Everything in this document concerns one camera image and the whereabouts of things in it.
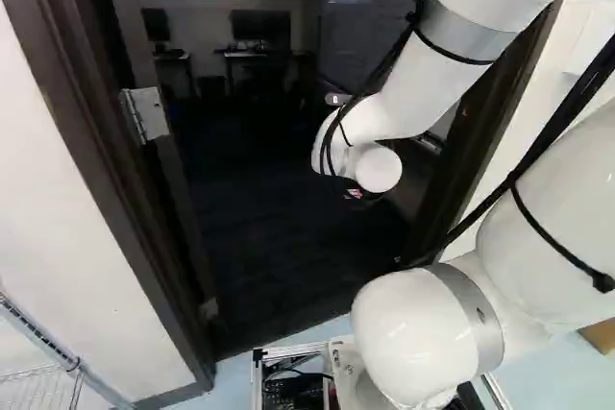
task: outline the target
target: light blue floor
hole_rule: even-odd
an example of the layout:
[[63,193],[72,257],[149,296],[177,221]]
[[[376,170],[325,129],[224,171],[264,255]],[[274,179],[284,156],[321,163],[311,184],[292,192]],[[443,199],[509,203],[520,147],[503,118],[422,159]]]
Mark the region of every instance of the light blue floor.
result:
[[[349,316],[338,317],[319,326],[288,336],[267,346],[298,345],[328,341],[352,333]],[[249,410],[251,405],[250,367],[252,352],[243,352],[218,363],[213,391],[193,400],[167,407],[169,410]]]
[[[349,316],[315,326],[268,346],[327,341],[352,333]],[[571,333],[518,362],[495,371],[513,410],[585,410],[615,408],[615,355],[603,356],[578,334]],[[252,352],[218,363],[215,389],[169,410],[249,410]],[[473,381],[485,410],[493,400]]]

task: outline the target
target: computer monitor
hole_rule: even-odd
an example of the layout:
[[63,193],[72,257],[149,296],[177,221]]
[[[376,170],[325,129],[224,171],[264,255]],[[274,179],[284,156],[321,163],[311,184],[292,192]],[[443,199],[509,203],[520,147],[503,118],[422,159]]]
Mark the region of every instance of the computer monitor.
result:
[[153,42],[166,42],[171,39],[169,23],[163,9],[142,9],[147,36]]
[[266,40],[276,48],[290,47],[290,12],[233,10],[235,40]]

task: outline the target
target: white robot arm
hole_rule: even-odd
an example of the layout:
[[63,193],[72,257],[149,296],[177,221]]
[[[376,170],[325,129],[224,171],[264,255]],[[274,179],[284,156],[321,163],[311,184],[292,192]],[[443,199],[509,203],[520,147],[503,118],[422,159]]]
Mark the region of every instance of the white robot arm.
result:
[[[333,170],[371,192],[391,189],[402,165],[376,140],[416,136],[450,108],[507,45],[553,0],[431,0],[381,91],[362,100],[332,136]],[[312,150],[320,168],[325,132]]]
[[[372,192],[393,187],[401,163],[375,141],[430,127],[552,1],[432,0],[382,90],[343,118],[352,147],[335,130],[335,174]],[[316,171],[334,117],[316,139]],[[396,408],[442,408],[459,383],[553,335],[615,317],[615,290],[597,290],[589,271],[562,257],[521,211],[526,204],[591,271],[615,277],[613,133],[615,102],[561,136],[493,206],[473,252],[377,278],[359,292],[358,351]]]

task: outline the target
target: desk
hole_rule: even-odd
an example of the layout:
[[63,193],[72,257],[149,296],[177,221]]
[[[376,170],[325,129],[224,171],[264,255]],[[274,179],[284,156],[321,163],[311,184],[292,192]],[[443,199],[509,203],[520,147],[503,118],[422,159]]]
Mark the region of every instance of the desk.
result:
[[233,66],[239,63],[241,60],[263,60],[271,57],[267,53],[258,53],[250,51],[229,51],[226,49],[214,50],[216,55],[222,55],[224,57],[224,63],[226,66],[227,82],[229,84],[229,96],[234,97],[234,75]]
[[160,53],[154,55],[156,65],[176,65],[180,66],[187,78],[188,93],[191,98],[197,98],[196,87],[194,86],[194,76],[192,75],[192,64],[190,62],[190,54],[184,52],[183,55],[175,55],[169,53]]
[[228,50],[228,49],[218,49],[213,51],[216,55],[222,55],[224,57],[224,62],[226,65],[226,74],[227,74],[227,82],[229,83],[229,95],[233,97],[235,95],[234,88],[234,75],[233,75],[233,66],[240,62],[254,62],[258,60],[292,60],[300,57],[307,56],[308,54],[302,52],[291,52],[288,51],[263,51],[263,52],[252,52],[249,50]]

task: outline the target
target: dark carpet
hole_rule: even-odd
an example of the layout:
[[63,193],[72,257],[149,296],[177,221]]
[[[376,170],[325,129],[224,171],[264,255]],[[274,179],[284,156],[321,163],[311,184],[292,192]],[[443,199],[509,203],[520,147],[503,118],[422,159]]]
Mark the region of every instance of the dark carpet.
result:
[[313,131],[294,128],[210,114],[176,130],[218,293],[222,356],[348,312],[408,236],[389,201],[354,211],[333,195],[309,165]]

